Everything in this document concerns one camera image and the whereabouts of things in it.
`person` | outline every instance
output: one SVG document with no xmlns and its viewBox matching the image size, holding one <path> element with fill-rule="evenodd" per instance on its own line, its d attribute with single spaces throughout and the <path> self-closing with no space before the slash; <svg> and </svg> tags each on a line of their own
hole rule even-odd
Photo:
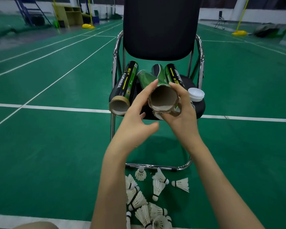
<svg viewBox="0 0 286 229">
<path fill-rule="evenodd" d="M 137 95 L 104 154 L 91 229 L 126 228 L 125 162 L 134 148 L 159 129 L 158 122 L 145 125 L 142 122 L 145 113 L 140 114 L 142 106 L 146 104 L 157 84 L 158 80 L 155 80 Z M 179 84 L 170 83 L 170 86 L 180 96 L 181 114 L 174 117 L 165 113 L 162 114 L 162 118 L 172 128 L 195 163 L 219 227 L 264 228 L 230 184 L 203 143 L 198 132 L 196 112 L 190 104 L 187 90 Z"/>
</svg>

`black chair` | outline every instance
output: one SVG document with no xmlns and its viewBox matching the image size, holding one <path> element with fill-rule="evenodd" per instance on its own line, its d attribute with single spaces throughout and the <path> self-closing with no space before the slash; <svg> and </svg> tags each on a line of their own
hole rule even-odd
<svg viewBox="0 0 286 229">
<path fill-rule="evenodd" d="M 222 17 L 222 11 L 219 11 L 219 16 L 218 16 L 218 21 L 215 25 L 215 29 L 219 27 L 219 25 L 221 25 L 221 28 L 223 30 L 225 30 L 225 19 Z"/>
<path fill-rule="evenodd" d="M 191 54 L 186 75 L 181 75 L 187 89 L 201 89 L 204 76 L 204 55 L 201 39 L 196 35 L 199 7 L 201 0 L 125 0 L 123 31 L 118 34 L 113 53 L 112 92 L 109 102 L 114 97 L 122 72 L 125 70 L 125 51 L 139 59 L 173 61 Z M 121 67 L 119 48 L 123 37 L 123 68 Z M 191 72 L 194 44 L 197 42 L 198 59 Z M 193 79 L 198 72 L 197 86 Z M 135 84 L 134 94 L 130 103 L 142 91 L 139 80 Z M 205 102 L 194 102 L 197 118 L 203 115 Z M 142 108 L 145 119 L 158 120 L 152 109 L 146 105 Z M 116 116 L 111 114 L 110 139 L 115 134 Z M 160 169 L 177 171 L 190 166 L 191 158 L 183 166 L 159 166 L 126 163 L 127 167 Z"/>
</svg>

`shuttlecock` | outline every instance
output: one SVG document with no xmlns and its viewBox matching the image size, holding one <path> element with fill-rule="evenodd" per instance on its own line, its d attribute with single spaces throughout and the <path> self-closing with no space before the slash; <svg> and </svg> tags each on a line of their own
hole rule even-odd
<svg viewBox="0 0 286 229">
<path fill-rule="evenodd" d="M 144 170 L 144 167 L 140 166 L 134 176 L 138 181 L 143 181 L 146 178 L 146 171 Z"/>
<path fill-rule="evenodd" d="M 157 168 L 157 172 L 155 173 L 155 175 L 153 176 L 154 180 L 159 180 L 163 183 L 165 183 L 166 185 L 170 182 L 161 172 L 160 168 Z"/>
<path fill-rule="evenodd" d="M 150 217 L 149 217 L 147 205 L 144 205 L 141 208 L 139 208 L 134 215 L 142 223 L 142 225 L 145 227 L 145 229 L 152 229 L 153 228 L 152 223 L 150 222 Z"/>
<path fill-rule="evenodd" d="M 131 175 L 128 175 L 128 177 L 125 175 L 125 183 L 126 190 L 133 190 L 138 185 Z"/>
<path fill-rule="evenodd" d="M 159 215 L 153 220 L 153 229 L 163 229 L 166 223 L 167 219 L 163 215 Z"/>
<path fill-rule="evenodd" d="M 154 194 L 153 194 L 153 200 L 158 201 L 158 197 L 161 193 L 161 191 L 164 189 L 165 184 L 159 180 L 153 180 L 153 186 L 154 186 Z"/>
<path fill-rule="evenodd" d="M 178 187 L 186 192 L 189 193 L 188 191 L 188 178 L 184 178 L 178 181 L 172 181 L 172 186 Z"/>
<path fill-rule="evenodd" d="M 134 200 L 129 204 L 128 210 L 132 211 L 134 209 L 137 209 L 143 205 L 147 205 L 148 202 L 146 201 L 144 195 L 142 194 L 142 191 L 139 191 L 139 193 L 136 195 Z"/>
<path fill-rule="evenodd" d="M 162 215 L 166 216 L 167 215 L 167 210 L 165 208 L 158 207 L 156 204 L 149 203 L 149 212 L 150 212 L 150 219 L 153 220 L 157 216 Z"/>
<path fill-rule="evenodd" d="M 172 226 L 172 219 L 171 219 L 171 217 L 166 216 L 165 218 L 166 218 L 167 221 L 165 222 L 164 228 L 165 229 L 172 229 L 173 226 Z"/>
<path fill-rule="evenodd" d="M 126 212 L 126 229 L 130 229 L 130 217 L 131 213 L 129 211 Z"/>
<path fill-rule="evenodd" d="M 140 191 L 140 187 L 136 186 L 134 187 L 133 190 L 126 190 L 126 194 L 127 194 L 127 205 L 129 205 L 131 203 L 131 201 L 133 200 L 134 196 Z"/>
</svg>

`yellow post base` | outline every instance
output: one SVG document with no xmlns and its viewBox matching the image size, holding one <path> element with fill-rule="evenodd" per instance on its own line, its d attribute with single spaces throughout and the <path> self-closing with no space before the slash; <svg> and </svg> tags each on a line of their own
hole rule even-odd
<svg viewBox="0 0 286 229">
<path fill-rule="evenodd" d="M 90 25 L 90 24 L 83 24 L 82 28 L 84 28 L 84 29 L 95 29 L 95 27 Z"/>
<path fill-rule="evenodd" d="M 247 31 L 244 31 L 244 30 L 237 30 L 234 33 L 232 33 L 232 35 L 235 35 L 235 36 L 244 36 L 247 34 L 248 34 Z"/>
</svg>

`black backrest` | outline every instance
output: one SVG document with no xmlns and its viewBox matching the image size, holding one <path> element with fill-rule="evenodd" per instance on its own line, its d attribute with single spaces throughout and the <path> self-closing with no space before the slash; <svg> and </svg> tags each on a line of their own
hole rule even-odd
<svg viewBox="0 0 286 229">
<path fill-rule="evenodd" d="M 194 48 L 201 0 L 125 0 L 123 44 L 139 59 L 173 61 Z"/>
</svg>

